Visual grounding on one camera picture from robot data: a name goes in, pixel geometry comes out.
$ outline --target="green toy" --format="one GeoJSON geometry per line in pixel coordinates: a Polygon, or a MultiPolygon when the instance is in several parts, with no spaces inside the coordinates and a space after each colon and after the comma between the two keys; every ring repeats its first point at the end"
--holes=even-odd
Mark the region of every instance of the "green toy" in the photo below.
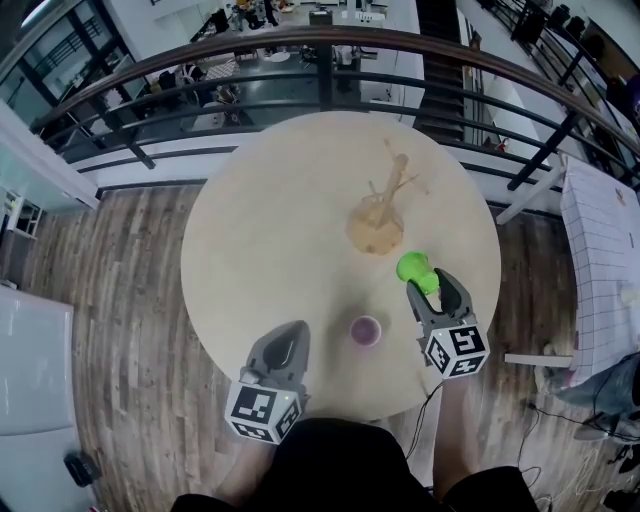
{"type": "Polygon", "coordinates": [[[396,275],[405,283],[416,283],[425,295],[437,292],[440,287],[438,274],[433,271],[427,255],[423,252],[411,251],[400,258],[396,275]]]}

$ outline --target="black railing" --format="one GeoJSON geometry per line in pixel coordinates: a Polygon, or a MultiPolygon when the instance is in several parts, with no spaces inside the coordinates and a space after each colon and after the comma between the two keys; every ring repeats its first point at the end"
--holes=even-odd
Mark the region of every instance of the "black railing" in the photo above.
{"type": "MultiPolygon", "coordinates": [[[[591,77],[591,73],[589,73],[585,69],[585,67],[586,65],[588,65],[591,67],[591,69],[595,70],[600,79],[605,84],[608,84],[609,77],[600,68],[598,63],[593,59],[589,52],[584,48],[582,43],[578,41],[547,12],[542,10],[537,4],[531,2],[530,0],[517,2],[511,0],[511,2],[512,5],[509,5],[504,0],[495,0],[494,6],[492,8],[492,12],[496,16],[496,18],[511,32],[511,39],[518,40],[518,42],[520,42],[522,48],[528,53],[528,55],[536,63],[538,68],[545,74],[545,76],[549,80],[569,90],[579,90],[580,95],[594,109],[598,109],[597,103],[599,103],[602,106],[602,109],[608,114],[611,123],[618,128],[621,128],[618,117],[607,102],[606,91],[603,92],[601,90],[599,84],[594,82],[591,77]],[[542,27],[543,34],[545,34],[548,39],[551,39],[553,41],[552,44],[549,44],[548,40],[545,41],[543,37],[540,37],[537,41],[529,44],[522,43],[520,41],[518,31],[524,26],[529,16],[533,14],[544,18],[545,24],[542,27]],[[573,52],[569,52],[569,50],[565,48],[562,43],[563,41],[569,43],[573,47],[575,54],[573,54],[573,52]],[[552,57],[555,57],[556,63],[559,65],[559,67],[557,67],[553,63],[552,57]],[[576,77],[577,71],[579,71],[581,75],[586,78],[588,86],[591,86],[591,90],[598,98],[596,102],[591,99],[590,95],[585,89],[585,86],[582,85],[581,80],[576,77]]],[[[627,118],[629,123],[635,127],[636,130],[640,129],[633,116],[630,116],[628,112],[621,113],[627,118]]],[[[594,144],[596,147],[600,147],[603,142],[609,142],[602,140],[597,141],[596,129],[588,120],[584,120],[582,123],[579,123],[577,125],[577,130],[580,132],[579,140],[584,143],[590,150],[595,149],[593,147],[594,144]]],[[[611,145],[613,146],[615,152],[618,153],[618,158],[624,160],[624,150],[620,149],[615,139],[611,141],[611,145]]]]}
{"type": "MultiPolygon", "coordinates": [[[[148,129],[148,127],[153,125],[163,126],[161,123],[183,120],[185,118],[193,119],[208,114],[239,114],[246,113],[247,111],[258,112],[260,109],[290,109],[290,111],[299,111],[304,109],[305,112],[308,110],[332,109],[367,112],[380,111],[399,115],[415,116],[417,119],[430,118],[435,120],[452,121],[483,132],[503,135],[536,148],[537,153],[534,157],[525,158],[517,154],[496,151],[491,148],[485,148],[467,142],[453,140],[445,142],[446,145],[450,147],[458,147],[489,154],[521,164],[522,168],[519,172],[513,175],[509,174],[511,181],[508,187],[510,190],[516,189],[522,183],[535,183],[535,180],[531,178],[531,174],[537,169],[543,171],[550,170],[550,166],[543,162],[548,156],[558,153],[558,145],[566,137],[572,137],[582,144],[588,144],[594,152],[598,153],[599,158],[604,159],[607,162],[614,162],[619,166],[623,173],[622,179],[626,183],[634,186],[636,189],[640,188],[640,174],[636,171],[634,166],[627,165],[616,155],[607,151],[606,148],[602,148],[596,143],[584,139],[580,134],[574,133],[574,127],[577,123],[581,119],[586,120],[592,123],[603,133],[612,137],[620,145],[628,148],[628,151],[634,156],[634,158],[640,157],[640,146],[636,140],[623,133],[618,127],[610,124],[598,111],[586,104],[580,98],[577,98],[557,84],[549,82],[549,80],[542,76],[531,73],[525,68],[493,55],[471,50],[467,47],[440,39],[409,34],[406,32],[359,27],[300,27],[295,29],[273,29],[259,34],[242,35],[238,37],[207,39],[156,55],[127,67],[119,73],[107,76],[54,108],[48,115],[34,123],[32,130],[40,132],[45,126],[55,123],[62,116],[65,116],[65,114],[75,111],[87,104],[93,107],[95,114],[85,117],[82,121],[78,121],[72,126],[65,127],[55,135],[45,140],[45,142],[56,149],[59,154],[62,154],[67,158],[67,161],[79,161],[82,159],[81,157],[71,156],[71,150],[77,150],[82,146],[91,146],[96,142],[101,142],[104,145],[108,141],[108,147],[97,150],[93,154],[105,154],[129,148],[134,153],[137,161],[144,163],[149,168],[153,168],[155,165],[154,160],[163,157],[163,155],[148,156],[143,150],[145,145],[168,140],[207,135],[255,132],[264,127],[261,125],[227,125],[220,128],[202,129],[191,132],[181,130],[177,133],[160,133],[160,135],[151,136],[149,136],[145,131],[145,129],[148,129]],[[295,70],[262,74],[254,74],[251,72],[241,73],[224,78],[195,82],[188,85],[179,85],[162,92],[148,94],[133,101],[122,103],[113,108],[107,108],[100,100],[104,93],[114,89],[115,87],[122,86],[131,80],[172,66],[196,62],[229,52],[246,53],[247,51],[253,51],[261,48],[288,47],[293,52],[296,48],[300,49],[302,45],[310,45],[315,48],[315,58],[312,67],[310,66],[309,68],[303,69],[303,67],[300,66],[295,70]],[[568,114],[562,123],[557,123],[553,120],[540,116],[535,112],[486,96],[480,92],[461,89],[460,87],[446,85],[442,82],[418,80],[388,74],[364,73],[360,71],[336,71],[334,70],[333,65],[332,45],[387,48],[421,54],[425,59],[432,56],[444,57],[449,62],[455,62],[461,66],[470,66],[488,71],[494,75],[506,78],[510,81],[528,87],[531,90],[539,92],[566,107],[568,114]],[[219,87],[230,86],[231,84],[241,86],[245,83],[265,80],[312,81],[315,83],[315,87],[317,88],[317,94],[311,100],[306,98],[300,100],[286,99],[256,102],[210,103],[202,107],[192,105],[190,108],[178,111],[153,109],[154,105],[162,105],[167,100],[175,100],[177,97],[197,97],[194,93],[215,91],[219,87]],[[397,84],[400,86],[417,87],[426,90],[438,89],[445,93],[448,92],[456,94],[459,97],[468,98],[483,105],[490,105],[518,114],[535,123],[540,123],[552,128],[553,133],[547,140],[540,141],[516,132],[496,127],[493,124],[482,123],[475,119],[464,119],[453,114],[450,115],[442,109],[410,108],[396,104],[385,104],[380,102],[369,103],[359,101],[359,99],[354,100],[353,98],[345,98],[334,91],[334,80],[342,82],[351,81],[351,83],[356,81],[382,82],[387,84],[397,84]],[[124,114],[128,111],[136,110],[140,112],[145,109],[148,109],[148,113],[143,120],[126,120],[126,116],[124,114]],[[109,132],[93,135],[88,138],[80,138],[80,140],[78,140],[77,136],[80,128],[90,126],[100,119],[102,119],[104,124],[109,128],[109,132]]],[[[212,148],[212,152],[219,152],[219,148],[212,148]]],[[[124,163],[125,160],[119,160],[112,164],[100,164],[100,167],[117,165],[119,163],[124,163]]],[[[508,174],[504,171],[492,171],[491,169],[483,168],[475,165],[473,162],[468,162],[466,167],[473,167],[473,170],[485,169],[486,172],[496,176],[504,176],[505,174],[508,174]]]]}
{"type": "MultiPolygon", "coordinates": [[[[95,39],[102,33],[100,24],[93,17],[84,22],[84,28],[91,39],[95,39]]],[[[34,70],[41,78],[46,77],[51,71],[58,67],[65,59],[83,47],[82,39],[77,32],[72,32],[60,41],[47,55],[45,55],[34,70]]]]}

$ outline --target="hardwood floor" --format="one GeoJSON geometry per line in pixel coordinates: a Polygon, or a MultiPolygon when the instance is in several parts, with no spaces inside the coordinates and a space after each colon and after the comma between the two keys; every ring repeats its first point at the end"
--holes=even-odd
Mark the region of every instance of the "hardwood floor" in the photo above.
{"type": "MultiPolygon", "coordinates": [[[[18,267],[22,274],[11,266],[23,290],[75,307],[80,437],[103,472],[96,487],[111,512],[164,512],[181,493],[211,493],[239,448],[222,418],[228,380],[201,347],[182,298],[181,241],[198,192],[195,186],[112,192],[98,212],[48,216],[18,267]]],[[[505,350],[536,353],[546,341],[560,354],[571,351],[576,297],[564,227],[521,215],[498,234],[503,269],[492,355],[476,378],[484,468],[516,464],[536,420],[527,400],[575,419],[588,416],[536,396],[531,368],[501,362],[505,350]]],[[[10,246],[0,248],[0,276],[8,271],[10,246]]],[[[438,402],[436,396],[427,408],[410,460],[423,482],[430,481],[438,402]]],[[[417,414],[418,408],[389,419],[405,451],[417,414]]],[[[532,486],[539,505],[546,495],[555,497],[556,511],[597,510],[606,491],[622,488],[627,478],[606,465],[614,445],[574,441],[574,430],[541,417],[520,467],[542,468],[532,486]],[[576,489],[584,492],[576,496],[576,489]]],[[[528,471],[527,482],[536,473],[528,471]]]]}

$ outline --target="table top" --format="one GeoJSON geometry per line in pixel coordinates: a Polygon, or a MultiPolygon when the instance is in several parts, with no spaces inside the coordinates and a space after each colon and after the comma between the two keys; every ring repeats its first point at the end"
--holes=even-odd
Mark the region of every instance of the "table top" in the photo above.
{"type": "Polygon", "coordinates": [[[305,320],[311,354],[307,410],[354,420],[387,417],[424,401],[441,380],[426,368],[418,326],[395,266],[425,251],[470,292],[491,323],[500,249],[474,181],[437,143],[395,121],[354,112],[297,117],[236,149],[194,204],[182,248],[182,286],[196,333],[214,362],[239,378],[253,343],[305,320]],[[358,252],[349,213],[384,189],[392,156],[416,179],[396,194],[403,240],[386,256],[358,252]],[[360,314],[382,325],[373,347],[350,340],[360,314]]]}
{"type": "Polygon", "coordinates": [[[561,207],[578,288],[570,381],[577,386],[638,349],[640,308],[624,295],[640,292],[640,205],[611,176],[567,161],[561,207]]]}

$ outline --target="round wooden table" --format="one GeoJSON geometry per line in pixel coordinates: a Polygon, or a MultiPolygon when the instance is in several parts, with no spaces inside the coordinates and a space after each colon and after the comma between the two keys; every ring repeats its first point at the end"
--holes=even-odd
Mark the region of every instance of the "round wooden table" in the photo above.
{"type": "Polygon", "coordinates": [[[355,420],[387,417],[424,401],[441,380],[425,367],[419,329],[395,273],[406,251],[469,290],[489,327],[500,287],[493,219],[475,183],[437,143],[380,116],[323,112],[260,133],[233,152],[198,197],[182,248],[182,287],[196,333],[214,362],[239,378],[253,343],[305,320],[311,354],[307,411],[355,420]],[[401,246],[386,256],[358,252],[349,212],[384,189],[395,153],[418,177],[396,194],[401,246]],[[383,335],[357,346],[354,318],[373,315],[383,335]]]}

